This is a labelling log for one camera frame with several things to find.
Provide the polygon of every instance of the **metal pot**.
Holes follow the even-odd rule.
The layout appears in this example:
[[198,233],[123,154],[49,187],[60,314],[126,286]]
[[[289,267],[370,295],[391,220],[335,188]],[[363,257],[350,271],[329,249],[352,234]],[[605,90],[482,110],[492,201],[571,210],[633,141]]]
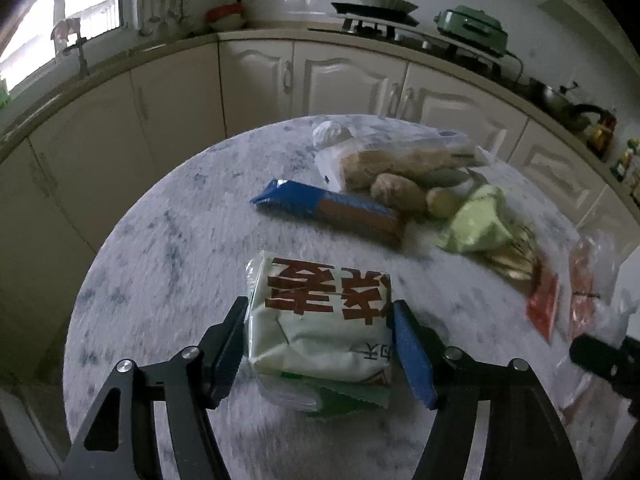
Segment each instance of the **metal pot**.
[[565,97],[564,94],[567,91],[568,89],[565,87],[560,87],[560,91],[556,91],[551,86],[532,78],[529,80],[526,94],[533,104],[548,112],[556,121],[573,133],[580,133],[591,124],[589,118],[583,114],[596,113],[600,115],[600,119],[610,114],[596,105],[574,105]]

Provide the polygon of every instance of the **green appliance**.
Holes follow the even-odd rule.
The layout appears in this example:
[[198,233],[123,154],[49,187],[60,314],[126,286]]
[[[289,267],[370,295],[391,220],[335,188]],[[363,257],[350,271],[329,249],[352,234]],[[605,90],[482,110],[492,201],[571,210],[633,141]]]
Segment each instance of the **green appliance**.
[[433,21],[444,36],[450,36],[497,57],[507,53],[507,33],[502,30],[498,20],[482,10],[459,5],[453,10],[440,12]]

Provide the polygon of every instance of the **light green package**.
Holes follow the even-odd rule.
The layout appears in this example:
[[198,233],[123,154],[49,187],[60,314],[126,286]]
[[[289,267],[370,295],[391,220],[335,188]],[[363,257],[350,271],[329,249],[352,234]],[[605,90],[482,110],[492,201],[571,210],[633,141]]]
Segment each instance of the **light green package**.
[[263,396],[316,415],[388,406],[387,274],[262,251],[247,281],[246,354]]
[[496,249],[513,240],[505,225],[504,202],[499,187],[479,187],[441,232],[436,245],[451,253],[470,253]]

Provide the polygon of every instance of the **white bowl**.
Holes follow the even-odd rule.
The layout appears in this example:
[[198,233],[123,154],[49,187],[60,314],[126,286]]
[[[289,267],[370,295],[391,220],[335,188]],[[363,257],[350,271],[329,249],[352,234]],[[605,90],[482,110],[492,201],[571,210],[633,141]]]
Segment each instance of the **white bowl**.
[[382,9],[400,10],[402,12],[414,12],[417,5],[405,0],[359,0],[361,4]]
[[246,20],[242,17],[242,14],[230,14],[224,18],[220,18],[215,22],[209,22],[211,27],[216,32],[223,32],[224,30],[236,30],[241,28],[246,23]]

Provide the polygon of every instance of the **kitchen cabinet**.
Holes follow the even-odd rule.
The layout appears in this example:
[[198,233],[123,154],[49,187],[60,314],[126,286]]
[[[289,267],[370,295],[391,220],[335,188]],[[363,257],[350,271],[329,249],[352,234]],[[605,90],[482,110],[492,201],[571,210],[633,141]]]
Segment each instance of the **kitchen cabinet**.
[[217,44],[136,67],[131,81],[158,177],[225,139]]
[[398,104],[407,64],[357,48],[296,42],[292,116],[391,116]]
[[62,108],[30,139],[60,207],[94,250],[158,180],[129,73]]
[[527,117],[476,86],[414,63],[404,80],[398,119],[466,133],[502,160],[511,155]]
[[28,378],[71,316],[95,252],[24,140],[0,165],[0,368]]
[[574,224],[605,187],[603,179],[574,150],[532,120],[509,164],[536,184]]
[[226,136],[291,118],[292,41],[223,41]]
[[577,227],[603,229],[613,233],[620,262],[640,244],[640,225],[609,186],[605,186]]

